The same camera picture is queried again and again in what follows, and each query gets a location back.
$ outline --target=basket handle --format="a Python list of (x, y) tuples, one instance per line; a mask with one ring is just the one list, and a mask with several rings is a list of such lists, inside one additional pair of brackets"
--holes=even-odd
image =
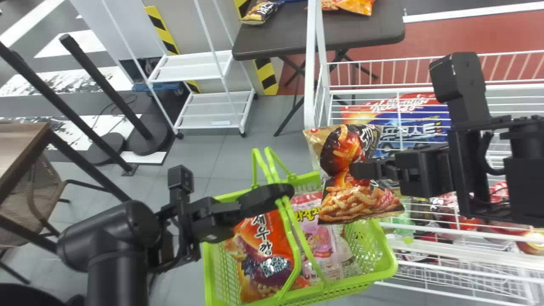
[(259, 149), (254, 148), (251, 150), (251, 168), (253, 171), (253, 182), (251, 183), (251, 189), (259, 187), (257, 183), (257, 165), (263, 170), (264, 177), (267, 178), (268, 184), (274, 182), (272, 176), (270, 175), (270, 170), (268, 170), (267, 164), (263, 160), (263, 156)]
[[(278, 173), (276, 171), (276, 167), (274, 165), (274, 162), (277, 162), (280, 165), (280, 167), (283, 169), (283, 171), (285, 171), (285, 173), (287, 174), (287, 182), (292, 182), (292, 181), (296, 180), (296, 174), (290, 172), (287, 169), (287, 167), (281, 162), (280, 158), (276, 155), (276, 153), (269, 146), (264, 148), (264, 154), (267, 157), (270, 172), (272, 173), (272, 177), (274, 178), (275, 183), (279, 183), (279, 182), (281, 182), (281, 180), (280, 180), (280, 176), (278, 175)], [(293, 212), (293, 208), (291, 207), (291, 204), (290, 204), (290, 199), (287, 196), (284, 196), (282, 198), (282, 201), (283, 201), (283, 205), (285, 207), (285, 210), (287, 212), (287, 216), (289, 217), (290, 222), (291, 222), (291, 224), (292, 224), (292, 226), (293, 226), (293, 228), (294, 228), (294, 230), (296, 232), (296, 235), (299, 238), (300, 245), (302, 246), (302, 249), (304, 250), (304, 253), (306, 254), (306, 256), (308, 257), (308, 260), (312, 264), (313, 269), (316, 271), (317, 275), (319, 276), (319, 278), (323, 282), (323, 285), (325, 287), (329, 286), (330, 281), (325, 276), (325, 274), (323, 273), (323, 271), (321, 270), (321, 268), (317, 264), (315, 257), (313, 256), (312, 249), (310, 248), (310, 246), (308, 245), (308, 242), (306, 241), (306, 237), (304, 235), (304, 232), (302, 232), (302, 227), (300, 226), (299, 221), (295, 217), (295, 213)]]
[(276, 152), (274, 152), (269, 146), (264, 148), (264, 155), (267, 157), (268, 167), (270, 168), (270, 172), (272, 173), (272, 177), (274, 178), (274, 180), (280, 180), (280, 176), (276, 170), (275, 162), (280, 165), (280, 167), (283, 169), (283, 172), (285, 172), (285, 174), (287, 175), (287, 182), (292, 182), (296, 180), (296, 174), (292, 173), (291, 171), (289, 171), (289, 169), (287, 169), (285, 164), (277, 156)]

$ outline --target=black pole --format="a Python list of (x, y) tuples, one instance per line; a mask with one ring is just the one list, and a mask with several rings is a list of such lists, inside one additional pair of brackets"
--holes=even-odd
[(137, 132), (131, 134), (127, 139), (128, 150), (133, 151), (136, 155), (144, 156), (155, 153), (162, 148), (167, 143), (170, 134), (162, 118), (158, 118), (157, 114), (146, 114), (141, 120), (136, 117), (136, 114), (125, 103), (121, 95), (115, 91), (87, 54), (81, 50), (74, 38), (64, 34), (59, 40), (125, 115), (128, 121), (134, 125)]
[(127, 173), (131, 172), (132, 167), (121, 158), (121, 156), (112, 149), (95, 131), (93, 131), (83, 121), (76, 112), (74, 112), (66, 102), (64, 102), (53, 89), (51, 89), (40, 77), (32, 70), (22, 58), (12, 52), (3, 43), (0, 42), (0, 57), (4, 59), (15, 71), (21, 74), (32, 86), (34, 86), (51, 104), (70, 119), (80, 130), (87, 135), (93, 143), (98, 145), (102, 151), (117, 162)]
[(125, 103), (121, 95), (112, 87), (112, 85), (106, 80), (106, 78), (100, 73), (98, 68), (89, 59), (87, 54), (81, 50), (79, 44), (69, 34), (64, 34), (60, 38), (60, 43), (72, 53), (76, 61), (89, 73), (93, 80), (104, 90), (104, 93), (113, 101), (113, 103), (119, 107), (119, 110), (127, 117), (128, 121), (134, 125), (134, 128), (145, 138), (151, 139), (153, 135), (145, 127), (132, 109)]
[(121, 202), (126, 202), (132, 200), (123, 190), (121, 190), (116, 184), (110, 181), (100, 170), (96, 169), (88, 160), (86, 160), (81, 154), (62, 140), (57, 134), (53, 131), (48, 131), (48, 138), (50, 142), (59, 149), (59, 151), (64, 154), (68, 159), (70, 159), (74, 164), (80, 167), (85, 171), (91, 178), (97, 181), (100, 185), (104, 186), (114, 197), (118, 198)]

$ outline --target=gray tile floor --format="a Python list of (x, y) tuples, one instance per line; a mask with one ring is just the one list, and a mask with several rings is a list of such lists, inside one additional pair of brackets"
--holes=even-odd
[[(299, 111), (285, 129), (283, 135), (273, 137), (281, 120), (291, 108), (292, 97), (261, 97), (256, 101), (248, 123), (248, 137), (240, 138), (237, 131), (187, 132), (184, 140), (176, 140), (163, 166), (140, 166), (131, 177), (120, 175), (117, 165), (100, 167), (100, 170), (119, 185), (132, 198), (144, 201), (157, 210), (168, 201), (166, 174), (168, 168), (183, 164), (195, 175), (195, 193), (192, 199), (205, 195), (220, 195), (251, 185), (252, 148), (272, 147), (295, 173), (311, 171), (308, 147), (300, 132), (302, 111)], [(63, 179), (93, 182), (82, 170), (71, 163), (54, 163)], [(118, 204), (110, 194), (69, 186), (63, 198), (71, 204), (59, 203), (51, 217), (57, 229), (81, 221)], [(68, 299), (86, 291), (86, 274), (65, 267), (54, 255), (31, 244), (13, 249), (3, 259), (5, 263), (42, 288), (61, 299)], [(16, 282), (0, 271), (0, 282)], [(440, 296), (391, 289), (375, 285), (359, 295), (339, 298), (320, 305), (425, 305), (433, 306), (440, 299), (451, 305), (461, 303)], [(204, 305), (202, 262), (180, 267), (158, 277), (153, 288), (150, 304), (153, 306)]]

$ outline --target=wire shelf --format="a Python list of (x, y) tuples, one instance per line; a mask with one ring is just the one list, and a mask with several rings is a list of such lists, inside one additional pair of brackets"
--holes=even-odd
[[(447, 144), (448, 108), (436, 101), (428, 69), (441, 57), (326, 63), (320, 54), (318, 86), (305, 104), (306, 128), (381, 125), (376, 157), (424, 144)], [(479, 58), (492, 116), (544, 115), (544, 50), (487, 53)], [(312, 65), (307, 62), (307, 73), (313, 74)], [(332, 73), (323, 72), (333, 66)], [(378, 78), (370, 78), (361, 68)], [(501, 132), (494, 131), (486, 155), (494, 168), (501, 168), (503, 159), (511, 155), (509, 141), (498, 137)], [(487, 178), (490, 185), (505, 180), (504, 176)], [(543, 229), (470, 224), (459, 214), (451, 194), (428, 200), (406, 198), (403, 204), (403, 215), (380, 220), (386, 231), (394, 232), (390, 243), (401, 260), (398, 273), (377, 284), (504, 306), (540, 303), (544, 257), (524, 254), (518, 245), (544, 243)]]
[[(331, 89), (388, 88), (431, 85), (429, 64), (443, 56), (330, 62)], [(517, 84), (544, 81), (544, 50), (479, 54), (487, 84)], [(377, 79), (361, 73), (367, 69)]]
[(435, 254), (412, 252), (407, 257), (406, 252), (398, 249), (395, 253), (399, 258), (397, 274), (377, 284), (407, 286), (429, 293), (503, 305), (535, 305), (540, 301), (542, 271)]

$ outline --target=blue object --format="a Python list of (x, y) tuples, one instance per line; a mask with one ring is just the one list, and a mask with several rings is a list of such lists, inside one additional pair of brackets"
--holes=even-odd
[[(161, 90), (176, 90), (181, 87), (181, 82), (169, 82), (169, 83), (153, 83), (153, 89), (155, 91)], [(132, 86), (132, 91), (149, 91), (149, 88), (145, 83), (136, 83)]]

